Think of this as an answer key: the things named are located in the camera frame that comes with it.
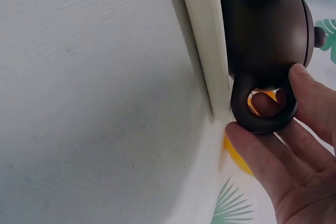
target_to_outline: teapot knob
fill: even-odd
[[[323,47],[327,39],[326,32],[321,27],[314,26],[314,37],[314,47]]]

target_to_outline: green leaf pattern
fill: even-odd
[[[324,19],[316,22],[327,34],[326,44],[321,48],[323,51],[330,51],[331,61],[336,64],[336,19]]]
[[[238,194],[239,188],[233,189],[229,178],[219,193],[216,209],[211,224],[245,224],[249,218],[251,205],[244,204],[244,194]]]

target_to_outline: yellow object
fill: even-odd
[[[266,91],[264,92],[266,94],[268,94],[270,97],[272,97],[274,100],[275,98],[275,93],[273,91]],[[247,101],[248,105],[255,111],[255,109],[252,106],[251,103],[251,98],[248,99]],[[228,137],[225,134],[225,139],[224,139],[224,149],[227,149],[228,152],[230,153],[230,156],[232,158],[232,160],[235,162],[235,164],[244,172],[252,175],[252,171],[251,169],[248,167],[248,165],[245,163],[245,161],[243,160],[243,158],[238,154],[238,152],[234,149],[234,147],[232,146],[230,140],[228,139]]]

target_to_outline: teapot handle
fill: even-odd
[[[266,135],[277,132],[285,128],[293,119],[298,102],[288,78],[283,82],[282,88],[287,94],[286,105],[278,114],[270,117],[262,117],[254,114],[247,104],[250,93],[257,88],[257,83],[245,73],[237,73],[231,95],[231,109],[237,123],[246,130],[258,134]]]

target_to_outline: brown ceramic teapot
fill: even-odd
[[[242,127],[269,134],[287,126],[297,101],[288,80],[295,63],[308,66],[313,48],[325,33],[314,27],[304,0],[221,0],[229,73],[234,78],[231,109]],[[247,105],[253,90],[283,88],[287,103],[271,117],[254,114]]]

